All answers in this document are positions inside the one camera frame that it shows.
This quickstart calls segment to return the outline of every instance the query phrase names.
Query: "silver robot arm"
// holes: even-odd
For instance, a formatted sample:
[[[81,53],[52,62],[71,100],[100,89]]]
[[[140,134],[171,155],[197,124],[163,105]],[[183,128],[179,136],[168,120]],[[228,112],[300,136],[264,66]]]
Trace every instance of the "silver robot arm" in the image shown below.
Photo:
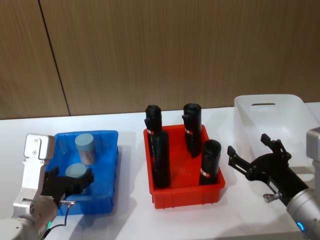
[[[295,195],[286,210],[305,238],[320,240],[320,127],[306,134],[306,155],[313,159],[315,189],[307,188]]]
[[[58,208],[61,205],[68,205],[69,211],[75,204],[73,201],[66,201],[66,198],[72,194],[80,194],[94,181],[91,168],[88,168],[81,178],[58,176],[58,168],[52,172],[45,172],[45,167],[53,158],[54,151],[53,136],[40,134],[26,136],[25,158],[22,161],[24,164],[22,187],[13,203],[12,218],[0,219],[2,240],[44,239],[53,229],[50,226],[57,216]]]

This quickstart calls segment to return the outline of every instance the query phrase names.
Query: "wooden wall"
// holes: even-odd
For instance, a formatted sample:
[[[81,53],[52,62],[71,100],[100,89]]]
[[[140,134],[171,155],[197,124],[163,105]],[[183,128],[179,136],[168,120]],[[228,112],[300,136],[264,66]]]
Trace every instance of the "wooden wall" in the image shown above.
[[[189,102],[224,107],[248,94],[290,93],[305,102],[320,101],[318,0],[40,3],[71,115],[141,112],[148,104],[163,110],[181,109]],[[41,29],[38,38],[45,38],[39,14],[31,15]],[[22,24],[20,31],[28,36]],[[55,86],[45,92],[50,111],[44,115],[65,115],[48,44],[39,49],[33,57],[45,59],[42,73],[47,76],[31,79],[44,81],[43,88]],[[28,76],[29,68],[20,72]],[[17,82],[26,84],[27,78]],[[56,92],[57,102],[52,101]],[[16,104],[24,107],[23,102]],[[32,115],[21,111],[19,116],[23,114]]]
[[[67,115],[38,1],[0,0],[0,119]]]

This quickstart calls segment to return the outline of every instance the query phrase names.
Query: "black cylinder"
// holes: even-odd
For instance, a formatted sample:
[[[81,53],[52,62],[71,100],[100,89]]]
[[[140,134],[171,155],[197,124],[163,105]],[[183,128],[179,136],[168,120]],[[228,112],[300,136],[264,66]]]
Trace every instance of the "black cylinder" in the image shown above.
[[[188,103],[183,107],[185,134],[184,138],[187,150],[195,158],[201,153],[201,106],[196,103]]]
[[[152,137],[154,158],[152,161],[152,176],[156,188],[170,186],[170,159],[169,159],[169,136],[165,131]]]
[[[149,105],[145,109],[145,120],[144,120],[149,142],[149,153],[153,156],[152,150],[152,136],[159,134],[162,131],[162,116],[161,108],[157,105]]]
[[[200,169],[200,185],[215,184],[218,181],[221,144],[216,140],[207,140],[203,144]]]

